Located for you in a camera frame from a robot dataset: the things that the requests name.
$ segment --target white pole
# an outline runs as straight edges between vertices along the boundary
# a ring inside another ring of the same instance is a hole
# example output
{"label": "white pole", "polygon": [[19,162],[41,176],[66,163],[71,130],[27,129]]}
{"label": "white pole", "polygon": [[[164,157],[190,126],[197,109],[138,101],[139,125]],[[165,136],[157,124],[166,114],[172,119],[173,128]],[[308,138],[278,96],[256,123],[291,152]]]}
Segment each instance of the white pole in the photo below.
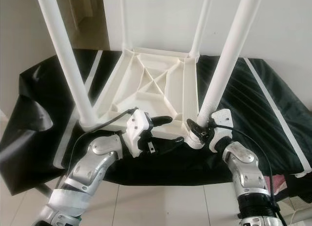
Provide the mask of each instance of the white pole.
{"label": "white pole", "polygon": [[197,124],[202,127],[207,126],[209,116],[217,110],[260,2],[261,0],[240,1],[214,76],[197,117]]}
{"label": "white pole", "polygon": [[200,44],[201,44],[203,34],[205,31],[205,27],[207,24],[212,1],[213,0],[204,0],[203,5],[201,7],[201,12],[199,15],[199,20],[198,20],[195,35],[194,35],[192,48],[189,53],[190,57],[194,57],[194,58],[199,57]]}
{"label": "white pole", "polygon": [[126,0],[120,0],[121,3],[121,26],[122,26],[122,49],[125,48],[131,50],[132,43],[129,34],[129,24],[128,24],[128,11]]}
{"label": "white pole", "polygon": [[76,103],[80,122],[83,126],[91,127],[97,123],[88,95],[79,72],[79,68],[66,33],[57,0],[38,0],[47,24],[55,51],[62,66],[67,84]]}

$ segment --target white wall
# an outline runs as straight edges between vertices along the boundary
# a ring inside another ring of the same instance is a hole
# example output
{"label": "white wall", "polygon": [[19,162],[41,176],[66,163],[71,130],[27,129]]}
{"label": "white wall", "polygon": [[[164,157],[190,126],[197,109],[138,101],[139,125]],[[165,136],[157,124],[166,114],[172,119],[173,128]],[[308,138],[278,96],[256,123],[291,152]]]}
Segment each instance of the white wall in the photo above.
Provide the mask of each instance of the white wall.
{"label": "white wall", "polygon": [[0,108],[7,117],[19,74],[54,54],[37,0],[0,0]]}
{"label": "white wall", "polygon": [[[135,46],[189,51],[202,0],[127,0]],[[201,54],[219,55],[240,0],[214,0]],[[241,56],[265,59],[312,110],[312,0],[263,0]],[[121,49],[120,0],[104,0],[111,50]]]}

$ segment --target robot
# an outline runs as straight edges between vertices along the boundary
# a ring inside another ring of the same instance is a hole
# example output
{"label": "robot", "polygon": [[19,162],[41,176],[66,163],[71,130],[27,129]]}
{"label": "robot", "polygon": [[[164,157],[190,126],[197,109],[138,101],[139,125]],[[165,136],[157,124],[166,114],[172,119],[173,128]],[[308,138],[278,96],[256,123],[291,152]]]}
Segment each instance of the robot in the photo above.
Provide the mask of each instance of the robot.
{"label": "robot", "polygon": [[[155,126],[170,123],[172,118],[169,116],[150,118],[148,113],[134,108],[84,135],[102,129],[125,114],[131,115],[126,133],[93,139],[86,147],[86,154],[72,165],[62,186],[53,191],[33,226],[78,226],[107,169],[115,161],[123,158],[123,146],[129,149],[133,158],[139,155],[157,155],[159,147],[151,142],[151,130]],[[258,168],[259,160],[256,154],[238,141],[232,140],[234,129],[230,110],[222,109],[212,113],[206,128],[190,119],[187,123],[193,136],[195,135],[202,144],[208,143],[209,149],[219,153],[228,165],[233,175],[239,204],[239,225],[286,225],[280,216],[273,190],[271,188],[271,193],[268,191],[263,174]],[[183,143],[184,138],[178,137],[165,142],[167,147],[176,146]]]}

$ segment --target black tarp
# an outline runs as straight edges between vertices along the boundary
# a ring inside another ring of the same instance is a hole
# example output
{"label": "black tarp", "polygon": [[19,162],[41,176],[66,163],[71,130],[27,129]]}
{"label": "black tarp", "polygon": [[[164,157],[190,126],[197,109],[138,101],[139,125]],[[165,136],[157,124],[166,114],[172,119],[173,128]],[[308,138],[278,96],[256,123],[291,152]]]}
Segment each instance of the black tarp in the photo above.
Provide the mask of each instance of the black tarp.
{"label": "black tarp", "polygon": [[[85,80],[96,52],[76,50],[75,55]],[[120,52],[103,52],[89,92],[93,103],[119,56]],[[199,58],[199,105],[217,61],[218,57]],[[265,61],[251,59],[251,63],[312,165],[312,117],[309,111]],[[3,135],[0,154],[0,171],[12,194],[25,191],[64,172],[54,168],[52,162],[74,106],[56,56],[21,74],[19,86],[21,96]],[[231,109],[235,128],[260,144],[270,159],[274,174],[303,171],[278,119],[242,58],[236,63],[219,108]],[[68,166],[73,144],[82,133],[77,123],[63,159],[64,167]],[[267,164],[254,145],[235,132],[234,139],[258,155],[260,168],[267,175]],[[162,140],[155,139],[155,142],[161,143]],[[84,148],[82,142],[74,152],[74,160],[83,154]],[[184,144],[161,156],[119,160],[109,168],[105,180],[124,185],[202,185],[231,181],[231,173],[220,156],[210,152],[208,147],[193,150]]]}

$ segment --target white stripe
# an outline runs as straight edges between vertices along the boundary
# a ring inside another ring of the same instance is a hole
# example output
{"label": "white stripe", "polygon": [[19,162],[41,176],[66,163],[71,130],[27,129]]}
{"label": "white stripe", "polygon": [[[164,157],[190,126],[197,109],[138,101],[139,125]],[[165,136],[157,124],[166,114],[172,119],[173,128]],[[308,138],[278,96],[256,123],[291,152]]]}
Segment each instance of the white stripe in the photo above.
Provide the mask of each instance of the white stripe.
{"label": "white stripe", "polygon": [[[103,53],[103,51],[97,52],[97,55],[94,59],[93,65],[92,65],[90,73],[88,75],[88,78],[87,78],[86,82],[84,83],[84,87],[85,87],[87,93],[89,93],[89,91],[90,91],[91,84],[92,84],[93,78],[96,74],[96,71],[98,69],[98,64],[99,64],[99,61],[101,59],[102,53]],[[63,159],[63,156],[65,154],[69,139],[72,135],[73,128],[77,122],[78,117],[79,117],[79,115],[78,115],[77,109],[75,107],[71,116],[70,116],[70,119],[69,119],[68,124],[66,126],[66,129],[63,133],[63,137],[62,137],[62,139],[58,145],[58,150],[57,150],[55,157],[54,157],[54,160],[53,160],[53,165],[56,168],[64,169],[64,167],[62,166],[62,159]]]}
{"label": "white stripe", "polygon": [[296,152],[302,167],[303,167],[303,173],[309,173],[312,171],[311,166],[307,160],[307,158],[305,157],[302,149],[300,148],[296,138],[294,137],[292,131],[290,130],[288,124],[286,123],[282,113],[279,111],[279,109],[277,108],[276,104],[274,103],[270,93],[268,92],[267,88],[265,87],[265,85],[263,84],[261,78],[259,77],[259,75],[257,74],[256,70],[254,69],[253,65],[251,64],[251,62],[247,59],[244,58],[250,71],[252,72],[252,74],[254,75],[254,78],[256,79],[258,85],[260,86],[264,96],[267,98],[269,105],[271,106],[271,108],[273,109],[275,116],[277,117],[279,123],[281,124],[284,133],[286,134],[289,142],[291,143],[294,151]]}

